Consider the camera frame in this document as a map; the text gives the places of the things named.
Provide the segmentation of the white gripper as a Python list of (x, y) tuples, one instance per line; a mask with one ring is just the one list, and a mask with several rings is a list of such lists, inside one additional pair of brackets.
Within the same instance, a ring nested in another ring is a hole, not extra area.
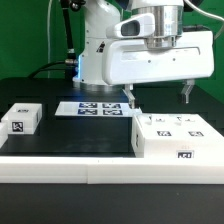
[(135, 83), (185, 80), (181, 101), (189, 103), (194, 78), (209, 77), (214, 71), (213, 34), (184, 32), (169, 47), (152, 47), (155, 17), (151, 13), (133, 16), (106, 29), (102, 56), (102, 79), (109, 85), (125, 84), (123, 92), (131, 109)]

